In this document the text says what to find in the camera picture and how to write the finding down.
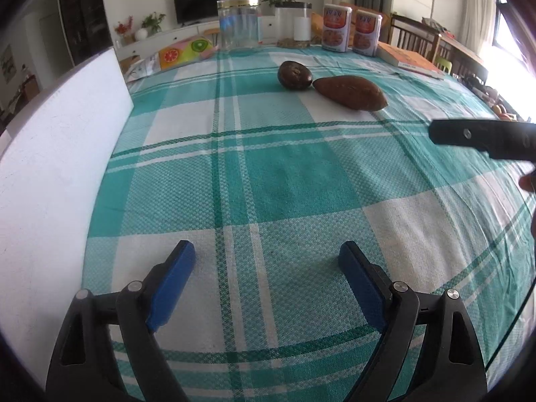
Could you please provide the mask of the person's right hand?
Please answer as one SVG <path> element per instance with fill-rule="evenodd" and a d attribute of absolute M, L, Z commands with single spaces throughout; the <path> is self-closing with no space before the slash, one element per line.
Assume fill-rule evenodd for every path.
<path fill-rule="evenodd" d="M 533 170 L 531 173 L 523 175 L 519 179 L 519 186 L 522 190 L 529 193 L 536 192 L 536 171 Z M 531 235 L 536 239 L 536 211 L 532 215 L 531 219 Z"/>

